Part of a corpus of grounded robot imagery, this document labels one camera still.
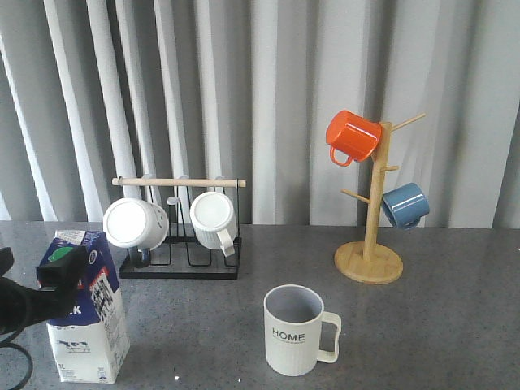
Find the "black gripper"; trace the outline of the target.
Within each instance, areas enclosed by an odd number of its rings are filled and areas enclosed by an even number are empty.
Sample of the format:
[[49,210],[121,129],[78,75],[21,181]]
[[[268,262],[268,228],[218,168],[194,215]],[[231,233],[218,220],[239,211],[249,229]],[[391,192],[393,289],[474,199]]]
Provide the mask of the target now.
[[84,246],[71,247],[60,259],[37,267],[41,287],[36,290],[8,279],[14,265],[11,248],[1,249],[1,333],[7,334],[72,311],[80,278],[88,266]]

